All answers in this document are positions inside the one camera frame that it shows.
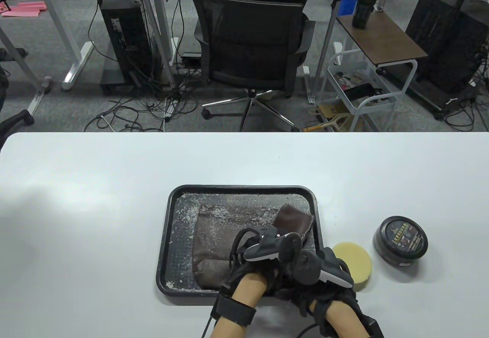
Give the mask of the person's right hand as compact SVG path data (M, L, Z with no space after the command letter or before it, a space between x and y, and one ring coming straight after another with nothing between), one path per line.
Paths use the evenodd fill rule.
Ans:
M319 318L326 314L334 301L345 303L356 315L362 315L353 288L340 287L330 281L318 281L313 285L300 284L292 279L283 279L281 282L274 291L274 296L279 300L291 302L302 317L310 315Z

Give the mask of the person's left hand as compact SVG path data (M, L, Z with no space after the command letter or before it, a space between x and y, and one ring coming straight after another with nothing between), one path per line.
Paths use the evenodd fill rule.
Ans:
M219 293L231 296L239 282L249 274L264 277L266 291L274 290L301 245L297 233L281 234L273 226L262 229L248 226L240 230L231 247L228 277Z

